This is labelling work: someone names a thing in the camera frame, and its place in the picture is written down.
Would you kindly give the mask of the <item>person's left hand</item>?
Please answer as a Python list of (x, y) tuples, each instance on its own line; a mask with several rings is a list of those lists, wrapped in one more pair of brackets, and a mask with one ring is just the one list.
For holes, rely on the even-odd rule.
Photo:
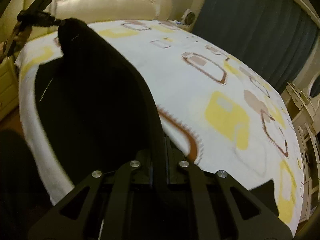
[(21, 25), (20, 22), (18, 22), (15, 25), (9, 38), (7, 38), (1, 43), (1, 61), (6, 57), (4, 53), (7, 49), (7, 43), (10, 38), (12, 38), (13, 41), (15, 42), (14, 52), (16, 52), (16, 51), (20, 51), (24, 47), (29, 36), (31, 35), (32, 27), (25, 27), (23, 30), (19, 30), (20, 25)]

